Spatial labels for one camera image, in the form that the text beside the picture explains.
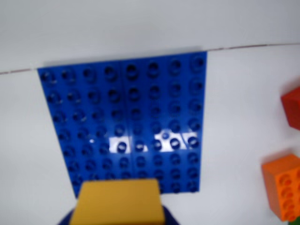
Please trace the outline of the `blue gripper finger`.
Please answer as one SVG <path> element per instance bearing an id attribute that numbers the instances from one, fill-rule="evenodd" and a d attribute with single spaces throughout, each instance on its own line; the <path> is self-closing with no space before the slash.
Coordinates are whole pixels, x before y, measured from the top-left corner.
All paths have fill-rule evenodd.
<path id="1" fill-rule="evenodd" d="M 179 222 L 175 219 L 175 217 L 170 213 L 170 211 L 162 206 L 164 217 L 165 217 L 165 225 L 179 225 Z"/>
<path id="2" fill-rule="evenodd" d="M 58 225 L 69 225 L 70 220 L 72 218 L 74 209 L 72 209 L 59 223 Z"/>

